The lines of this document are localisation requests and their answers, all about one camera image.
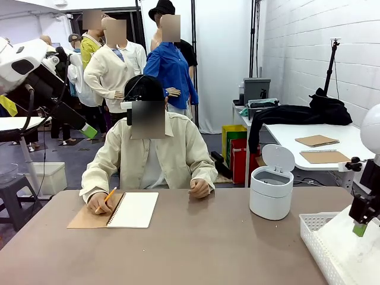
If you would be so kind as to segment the person's right hand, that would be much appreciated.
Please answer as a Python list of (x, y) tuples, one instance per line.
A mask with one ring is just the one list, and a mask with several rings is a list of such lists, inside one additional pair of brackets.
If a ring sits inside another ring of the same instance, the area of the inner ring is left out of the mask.
[(105, 192), (97, 192), (89, 198), (88, 208), (92, 214), (110, 214), (113, 211), (112, 198), (106, 200), (108, 194)]

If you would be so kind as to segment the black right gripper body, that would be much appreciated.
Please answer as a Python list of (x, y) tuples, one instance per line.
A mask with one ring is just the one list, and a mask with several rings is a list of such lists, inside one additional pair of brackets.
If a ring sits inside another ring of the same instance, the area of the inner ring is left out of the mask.
[(360, 184), (369, 195), (379, 195), (379, 165), (368, 160), (360, 178)]

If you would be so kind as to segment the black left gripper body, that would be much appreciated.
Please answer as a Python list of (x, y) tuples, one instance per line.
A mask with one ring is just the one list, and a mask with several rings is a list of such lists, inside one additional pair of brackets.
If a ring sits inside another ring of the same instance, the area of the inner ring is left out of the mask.
[(35, 71), (28, 75), (28, 84), (33, 87), (35, 94), (34, 106), (41, 107), (45, 114), (53, 118), (73, 118), (69, 87), (51, 72), (45, 75), (46, 78), (40, 77)]

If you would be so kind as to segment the person's left hand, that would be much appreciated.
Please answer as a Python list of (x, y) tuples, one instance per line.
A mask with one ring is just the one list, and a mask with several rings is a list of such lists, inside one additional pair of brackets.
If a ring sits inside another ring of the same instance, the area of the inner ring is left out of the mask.
[(214, 189), (205, 179), (193, 179), (190, 181), (190, 189), (188, 194), (197, 199), (202, 199), (211, 194)]

